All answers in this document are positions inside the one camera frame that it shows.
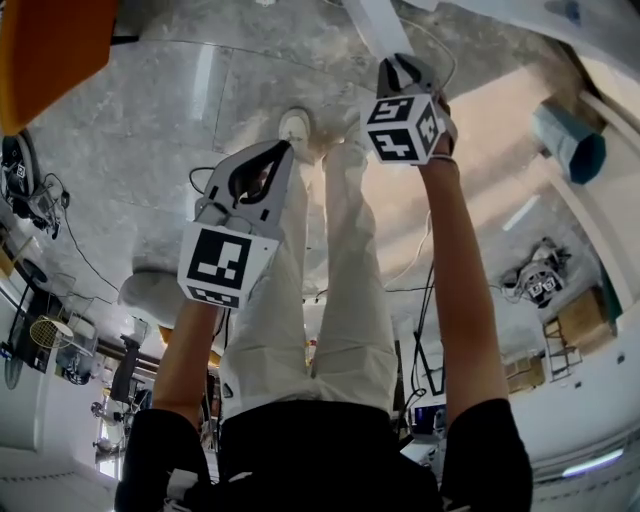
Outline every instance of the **black shirt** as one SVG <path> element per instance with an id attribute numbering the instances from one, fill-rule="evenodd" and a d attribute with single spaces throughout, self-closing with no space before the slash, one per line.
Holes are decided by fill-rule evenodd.
<path id="1" fill-rule="evenodd" d="M 371 407 L 277 402 L 228 419 L 221 436 L 221 483 L 212 485 L 199 436 L 185 418 L 138 413 L 116 511 L 162 510 L 176 468 L 198 475 L 183 503 L 194 512 L 255 506 L 517 512 L 531 506 L 531 466 L 506 400 L 476 405 L 453 422 L 440 489 L 429 469 L 398 452 L 389 416 Z"/>

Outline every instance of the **sneaker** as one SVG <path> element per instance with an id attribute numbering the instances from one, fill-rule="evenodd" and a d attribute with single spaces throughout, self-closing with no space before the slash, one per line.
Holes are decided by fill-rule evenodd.
<path id="1" fill-rule="evenodd" d="M 313 158 L 309 151 L 311 121 L 309 114 L 304 109 L 292 108 L 282 116 L 278 136 L 281 140 L 286 140 L 291 144 L 298 160 L 313 164 Z"/>

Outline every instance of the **forearm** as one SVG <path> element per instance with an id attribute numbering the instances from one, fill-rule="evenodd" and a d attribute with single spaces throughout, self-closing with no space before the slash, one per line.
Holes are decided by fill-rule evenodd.
<path id="1" fill-rule="evenodd" d="M 456 340 L 485 332 L 495 337 L 493 302 L 457 169 L 434 161 L 421 174 L 433 224 L 440 329 Z"/>
<path id="2" fill-rule="evenodd" d="M 153 408 L 176 412 L 197 426 L 219 308 L 187 300 L 160 362 Z"/>
<path id="3" fill-rule="evenodd" d="M 507 396 L 493 300 L 455 164 L 432 160 L 421 175 L 433 223 L 434 273 L 447 366 L 448 417 Z"/>

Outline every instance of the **fiducial marker cube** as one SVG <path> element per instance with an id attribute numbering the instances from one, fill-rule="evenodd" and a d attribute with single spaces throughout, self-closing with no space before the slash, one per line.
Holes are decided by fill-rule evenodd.
<path id="1" fill-rule="evenodd" d="M 384 164 L 426 164 L 446 131 L 430 94 L 378 98 L 365 108 L 365 130 Z"/>

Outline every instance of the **white pants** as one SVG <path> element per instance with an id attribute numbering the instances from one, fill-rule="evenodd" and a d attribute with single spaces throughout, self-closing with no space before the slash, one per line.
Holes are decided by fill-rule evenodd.
<path id="1" fill-rule="evenodd" d="M 301 296 L 307 194 L 294 169 L 280 223 L 284 243 L 240 313 L 222 357 L 223 394 L 226 387 L 232 395 L 223 399 L 223 418 L 285 400 L 351 402 L 391 412 L 397 357 L 375 221 L 361 191 L 366 165 L 364 151 L 354 144 L 335 146 L 323 161 L 329 291 L 311 373 Z"/>

